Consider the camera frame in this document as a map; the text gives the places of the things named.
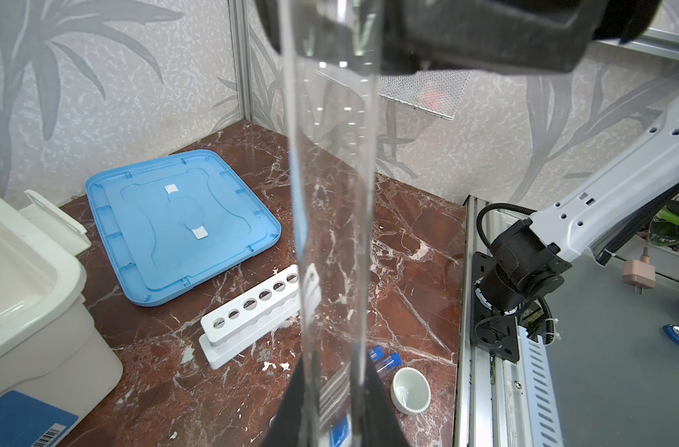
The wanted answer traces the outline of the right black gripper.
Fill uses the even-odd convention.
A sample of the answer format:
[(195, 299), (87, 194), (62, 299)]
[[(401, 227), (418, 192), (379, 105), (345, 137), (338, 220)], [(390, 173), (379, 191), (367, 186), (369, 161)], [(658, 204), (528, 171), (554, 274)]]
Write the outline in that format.
[(625, 44), (658, 1), (259, 1), (274, 50), (358, 75), (566, 74), (594, 41)]

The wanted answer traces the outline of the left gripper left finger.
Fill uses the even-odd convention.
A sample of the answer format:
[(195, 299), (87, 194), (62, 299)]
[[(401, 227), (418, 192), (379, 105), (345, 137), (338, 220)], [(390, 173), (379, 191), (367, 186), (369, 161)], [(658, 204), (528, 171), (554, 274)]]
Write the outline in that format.
[(317, 359), (300, 359), (262, 446), (315, 446)]

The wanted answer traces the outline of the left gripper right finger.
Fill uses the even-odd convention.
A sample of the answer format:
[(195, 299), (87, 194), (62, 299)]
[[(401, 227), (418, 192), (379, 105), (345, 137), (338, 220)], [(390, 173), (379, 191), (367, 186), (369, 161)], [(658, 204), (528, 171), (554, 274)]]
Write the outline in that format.
[(362, 445), (369, 447), (409, 447), (386, 396), (382, 380), (373, 368), (367, 368), (364, 385), (365, 410), (361, 418)]

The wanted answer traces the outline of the blue-capped test tube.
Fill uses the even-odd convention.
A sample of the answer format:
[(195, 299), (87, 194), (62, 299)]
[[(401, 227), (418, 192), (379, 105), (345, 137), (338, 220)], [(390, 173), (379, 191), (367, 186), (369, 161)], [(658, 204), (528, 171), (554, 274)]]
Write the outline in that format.
[(402, 359), (399, 354), (393, 353), (388, 357), (375, 363), (375, 368), (379, 376), (384, 376), (402, 366)]
[(373, 346), (373, 348), (369, 348), (367, 354), (369, 354), (369, 359), (372, 363), (381, 361), (384, 358), (384, 351), (381, 346)]

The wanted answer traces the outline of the cork-stoppered glass test tube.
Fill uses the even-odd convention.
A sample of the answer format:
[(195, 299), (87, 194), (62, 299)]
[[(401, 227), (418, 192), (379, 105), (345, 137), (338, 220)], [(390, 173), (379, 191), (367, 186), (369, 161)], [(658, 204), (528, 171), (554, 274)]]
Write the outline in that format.
[(315, 446), (349, 415), (362, 445), (378, 74), (283, 58), (296, 255), (315, 266), (321, 301), (300, 291), (302, 359), (317, 359)]

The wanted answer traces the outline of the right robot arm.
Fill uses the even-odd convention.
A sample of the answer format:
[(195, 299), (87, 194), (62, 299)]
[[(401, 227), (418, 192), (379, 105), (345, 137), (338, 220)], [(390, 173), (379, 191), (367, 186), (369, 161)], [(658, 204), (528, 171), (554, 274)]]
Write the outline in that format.
[[(656, 1), (259, 1), (263, 31), (287, 61), (406, 76), (478, 69), (568, 73), (596, 40), (630, 42)], [(611, 164), (488, 244), (480, 290), (496, 310), (553, 292), (585, 249), (679, 190), (679, 97)]]

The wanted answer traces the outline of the white gauze roll blue label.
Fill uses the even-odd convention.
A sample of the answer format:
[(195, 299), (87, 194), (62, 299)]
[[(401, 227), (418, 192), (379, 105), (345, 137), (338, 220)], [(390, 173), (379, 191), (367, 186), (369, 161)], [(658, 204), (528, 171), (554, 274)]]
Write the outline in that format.
[(351, 445), (352, 421), (349, 415), (333, 424), (326, 436), (328, 447), (345, 447)]

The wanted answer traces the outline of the small white ceramic crucible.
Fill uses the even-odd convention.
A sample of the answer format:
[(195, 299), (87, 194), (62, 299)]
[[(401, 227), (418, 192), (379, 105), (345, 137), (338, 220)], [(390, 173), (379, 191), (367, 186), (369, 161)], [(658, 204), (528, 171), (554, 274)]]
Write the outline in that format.
[(391, 399), (400, 413), (419, 415), (425, 412), (431, 403), (431, 387), (420, 371), (404, 367), (393, 376)]

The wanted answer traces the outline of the white test tube rack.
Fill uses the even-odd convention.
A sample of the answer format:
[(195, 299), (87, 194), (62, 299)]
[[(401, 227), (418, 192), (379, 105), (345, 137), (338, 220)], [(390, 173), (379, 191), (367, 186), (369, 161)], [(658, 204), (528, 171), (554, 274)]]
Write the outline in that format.
[(299, 273), (293, 264), (201, 318), (199, 343), (211, 369), (222, 367), (299, 314), (300, 291), (308, 292), (308, 307), (317, 308), (321, 289), (315, 266), (309, 266), (303, 277)]

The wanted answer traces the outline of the blue plastic bin lid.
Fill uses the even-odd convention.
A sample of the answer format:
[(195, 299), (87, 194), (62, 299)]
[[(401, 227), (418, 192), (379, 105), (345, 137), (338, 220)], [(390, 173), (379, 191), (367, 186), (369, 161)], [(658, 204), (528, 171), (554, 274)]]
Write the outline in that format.
[(282, 227), (216, 153), (192, 150), (86, 181), (127, 299), (158, 307), (278, 242)]

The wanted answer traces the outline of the white plastic storage bin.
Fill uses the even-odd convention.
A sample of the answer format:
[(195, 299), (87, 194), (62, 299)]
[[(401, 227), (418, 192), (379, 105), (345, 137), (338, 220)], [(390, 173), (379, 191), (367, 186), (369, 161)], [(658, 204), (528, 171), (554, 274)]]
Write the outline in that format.
[(85, 305), (86, 229), (27, 196), (0, 198), (0, 446), (58, 444), (123, 374)]

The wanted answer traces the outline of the aluminium front rail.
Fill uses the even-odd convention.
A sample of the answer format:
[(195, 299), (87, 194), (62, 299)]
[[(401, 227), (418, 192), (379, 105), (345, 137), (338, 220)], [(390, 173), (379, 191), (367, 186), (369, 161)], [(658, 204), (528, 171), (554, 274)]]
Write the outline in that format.
[(488, 252), (475, 230), (478, 212), (488, 205), (468, 197), (460, 357), (453, 444), (455, 446), (562, 446), (562, 430), (545, 346), (518, 330), (517, 363), (494, 356), (471, 342), (481, 272), (474, 256)]

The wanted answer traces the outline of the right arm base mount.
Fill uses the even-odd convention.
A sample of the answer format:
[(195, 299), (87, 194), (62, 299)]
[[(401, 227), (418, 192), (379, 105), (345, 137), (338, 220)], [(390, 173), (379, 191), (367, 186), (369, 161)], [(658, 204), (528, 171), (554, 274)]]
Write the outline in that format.
[(495, 272), (494, 260), (478, 251), (472, 257), (472, 292), (470, 339), (473, 346), (490, 353), (496, 358), (518, 364), (519, 342), (539, 341), (545, 345), (559, 339), (555, 332), (557, 320), (543, 297), (521, 298), (518, 306), (510, 311), (501, 311), (488, 303), (490, 290), (486, 279)]

